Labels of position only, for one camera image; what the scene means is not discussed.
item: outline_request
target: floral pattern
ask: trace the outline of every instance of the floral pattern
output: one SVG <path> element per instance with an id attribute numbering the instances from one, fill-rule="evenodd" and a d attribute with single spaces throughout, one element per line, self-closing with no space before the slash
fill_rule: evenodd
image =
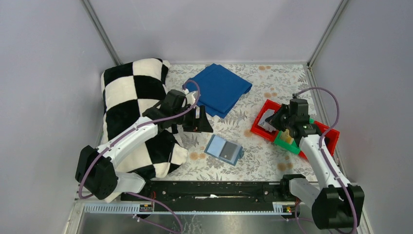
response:
<path id="1" fill-rule="evenodd" d="M 159 180 L 279 181 L 284 174 L 303 174 L 317 181 L 310 164 L 289 151 L 250 132 L 252 123 L 267 99 L 288 103 L 293 93 L 308 87 L 302 65 L 223 65 L 252 83 L 224 118 L 207 116 L 214 134 L 244 147 L 244 157 L 235 166 L 204 153 L 212 134 L 181 132 L 182 144 L 189 151 L 186 163 Z M 166 86 L 180 90 L 182 84 L 205 69 L 206 65 L 172 65 Z M 310 115 L 317 119 L 310 92 Z"/>

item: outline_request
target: wooden block in green bin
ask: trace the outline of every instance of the wooden block in green bin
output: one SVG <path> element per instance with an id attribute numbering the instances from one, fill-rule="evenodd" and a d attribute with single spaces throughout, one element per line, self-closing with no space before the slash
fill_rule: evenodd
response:
<path id="1" fill-rule="evenodd" d="M 314 123 L 314 120 L 312 118 L 310 118 L 310 123 Z M 292 152 L 293 154 L 298 155 L 301 150 L 298 147 L 298 145 L 296 144 L 296 142 L 293 141 L 292 144 L 288 144 L 287 142 L 281 140 L 280 137 L 281 137 L 282 133 L 283 132 L 278 131 L 277 137 L 275 137 L 275 140 L 274 140 L 274 144 L 279 145 L 279 146 L 283 147 L 284 149 Z"/>

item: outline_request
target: floral tablecloth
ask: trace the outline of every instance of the floral tablecloth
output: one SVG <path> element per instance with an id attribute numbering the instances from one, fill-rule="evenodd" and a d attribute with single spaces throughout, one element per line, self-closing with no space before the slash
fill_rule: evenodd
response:
<path id="1" fill-rule="evenodd" d="M 244 147 L 244 157 L 235 166 L 204 153 L 212 134 L 181 133 L 182 144 L 189 151 L 186 163 L 158 180 L 237 180 L 279 181 L 283 174 L 303 174 L 317 181 L 310 164 L 283 148 L 250 132 L 252 123 L 267 99 L 288 103 L 293 93 L 308 87 L 302 65 L 223 65 L 252 83 L 224 118 L 208 116 L 214 134 Z M 172 65 L 166 86 L 180 90 L 182 84 L 206 65 Z M 308 100 L 309 113 L 318 119 L 310 92 L 300 96 Z"/>

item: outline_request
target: checkered fabric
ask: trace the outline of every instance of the checkered fabric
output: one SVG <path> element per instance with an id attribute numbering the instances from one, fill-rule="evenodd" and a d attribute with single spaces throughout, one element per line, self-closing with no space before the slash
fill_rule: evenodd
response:
<path id="1" fill-rule="evenodd" d="M 105 108 L 102 143 L 130 127 L 145 110 L 165 98 L 169 66 L 166 60 L 149 58 L 110 68 L 102 74 Z M 147 140 L 116 171 L 135 172 L 151 179 L 176 170 L 186 161 L 188 151 L 178 144 L 176 126 L 173 133 L 168 129 Z"/>

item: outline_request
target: black and white checkered pillow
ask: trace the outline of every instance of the black and white checkered pillow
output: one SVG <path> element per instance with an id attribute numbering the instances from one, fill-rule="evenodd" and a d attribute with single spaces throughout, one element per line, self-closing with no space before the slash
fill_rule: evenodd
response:
<path id="1" fill-rule="evenodd" d="M 169 62 L 142 59 L 106 70 L 101 76 L 105 114 L 102 143 L 134 124 L 142 113 L 166 96 Z M 187 159 L 177 131 L 163 131 L 134 150 L 116 171 L 136 172 L 146 179 L 165 177 Z"/>

